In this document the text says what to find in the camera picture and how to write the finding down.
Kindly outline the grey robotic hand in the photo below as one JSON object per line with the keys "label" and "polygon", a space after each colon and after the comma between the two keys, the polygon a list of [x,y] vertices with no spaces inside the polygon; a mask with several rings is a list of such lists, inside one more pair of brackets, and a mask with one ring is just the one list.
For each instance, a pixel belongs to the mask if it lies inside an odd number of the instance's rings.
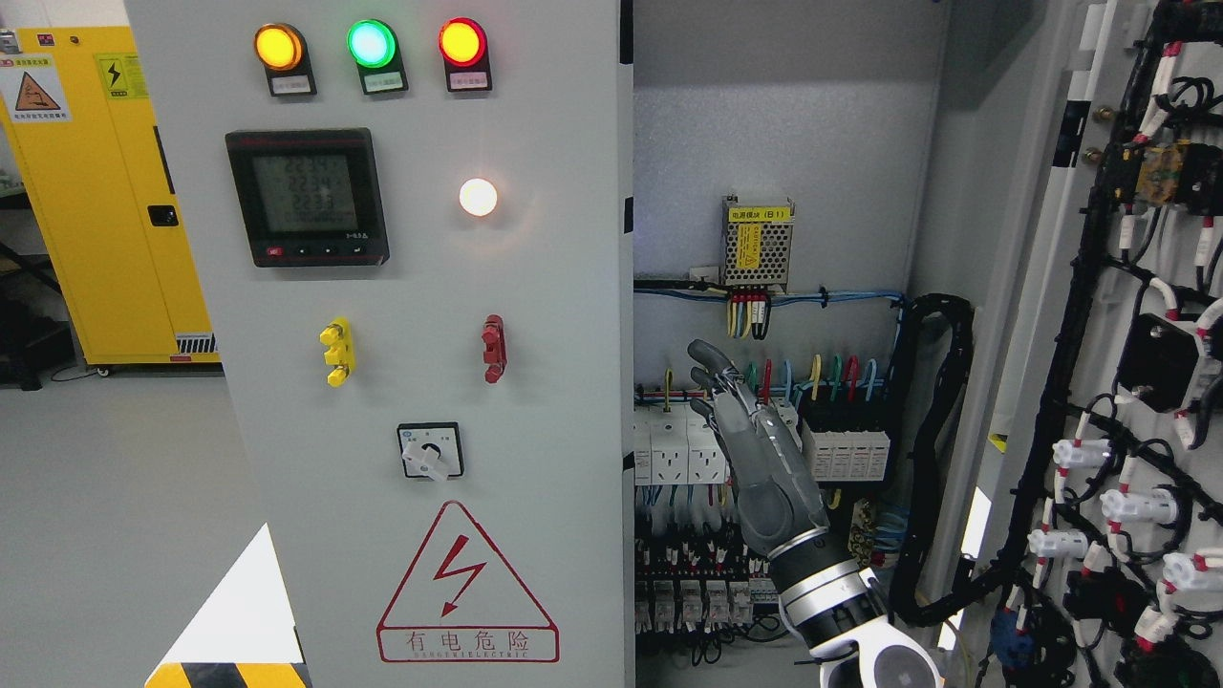
{"label": "grey robotic hand", "polygon": [[830,562],[828,514],[804,453],[781,415],[762,404],[725,353],[702,339],[687,345],[695,382],[708,389],[700,406],[731,467],[745,544],[781,567]]}

